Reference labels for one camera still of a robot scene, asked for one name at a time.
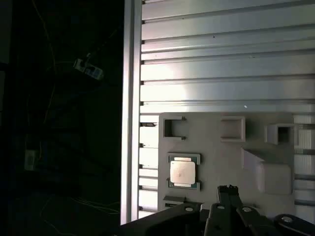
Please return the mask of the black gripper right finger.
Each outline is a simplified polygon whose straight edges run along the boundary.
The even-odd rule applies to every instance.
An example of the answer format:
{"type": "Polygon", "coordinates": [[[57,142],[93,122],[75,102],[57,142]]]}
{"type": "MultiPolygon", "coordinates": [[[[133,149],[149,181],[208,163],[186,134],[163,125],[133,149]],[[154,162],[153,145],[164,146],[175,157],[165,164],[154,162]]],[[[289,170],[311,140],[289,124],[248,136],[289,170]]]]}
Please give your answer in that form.
{"type": "Polygon", "coordinates": [[[239,196],[238,187],[228,187],[230,222],[233,233],[244,236],[313,236],[315,225],[297,216],[280,214],[272,218],[245,206],[239,196]]]}

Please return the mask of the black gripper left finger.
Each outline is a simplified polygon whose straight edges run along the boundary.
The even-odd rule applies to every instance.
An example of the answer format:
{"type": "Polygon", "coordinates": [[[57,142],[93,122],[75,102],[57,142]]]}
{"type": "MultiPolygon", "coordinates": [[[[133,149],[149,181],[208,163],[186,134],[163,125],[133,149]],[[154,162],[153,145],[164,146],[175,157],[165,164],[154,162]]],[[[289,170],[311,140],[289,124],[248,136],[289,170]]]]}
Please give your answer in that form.
{"type": "Polygon", "coordinates": [[[243,204],[238,187],[218,187],[219,202],[209,210],[184,202],[120,226],[122,236],[248,236],[237,209],[243,204]]]}

